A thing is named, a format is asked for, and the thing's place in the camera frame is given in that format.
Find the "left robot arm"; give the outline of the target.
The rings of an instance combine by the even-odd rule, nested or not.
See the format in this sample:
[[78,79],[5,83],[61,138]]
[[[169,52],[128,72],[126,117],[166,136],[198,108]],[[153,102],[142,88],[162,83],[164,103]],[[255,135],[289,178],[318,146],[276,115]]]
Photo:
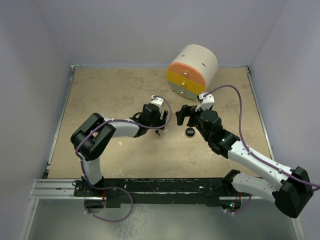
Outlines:
[[112,138],[138,138],[149,129],[163,130],[171,115],[170,110],[161,110],[154,103],[144,104],[141,112],[127,119],[104,118],[99,113],[90,115],[70,137],[87,181],[85,190],[91,196],[98,196],[103,191],[100,156]]

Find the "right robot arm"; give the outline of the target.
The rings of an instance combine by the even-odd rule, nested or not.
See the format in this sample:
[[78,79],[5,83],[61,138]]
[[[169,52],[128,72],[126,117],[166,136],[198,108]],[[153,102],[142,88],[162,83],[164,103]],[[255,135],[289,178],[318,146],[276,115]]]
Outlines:
[[300,215],[314,195],[309,175],[304,168],[298,166],[293,169],[282,165],[245,146],[243,140],[223,128],[216,111],[183,105],[175,115],[179,126],[185,118],[189,118],[187,126],[195,127],[215,154],[237,162],[257,174],[252,177],[233,171],[222,183],[222,190],[226,195],[233,196],[240,192],[263,198],[274,203],[283,214],[293,219]]

